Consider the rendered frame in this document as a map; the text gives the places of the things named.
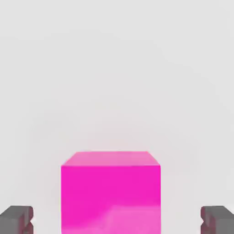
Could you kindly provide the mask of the small magenta cube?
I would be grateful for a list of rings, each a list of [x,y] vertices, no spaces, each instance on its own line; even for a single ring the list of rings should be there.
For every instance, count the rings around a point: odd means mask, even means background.
[[[161,234],[161,168],[146,151],[75,153],[61,165],[61,234]]]

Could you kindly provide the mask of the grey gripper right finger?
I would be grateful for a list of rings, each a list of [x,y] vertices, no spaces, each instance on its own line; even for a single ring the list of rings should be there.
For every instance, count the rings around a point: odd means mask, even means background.
[[[224,206],[203,206],[201,218],[201,234],[234,234],[234,214]]]

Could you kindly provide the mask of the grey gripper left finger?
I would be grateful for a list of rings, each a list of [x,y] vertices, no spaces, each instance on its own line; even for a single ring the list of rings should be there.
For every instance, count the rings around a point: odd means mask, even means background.
[[[9,206],[0,214],[0,234],[33,234],[31,206]]]

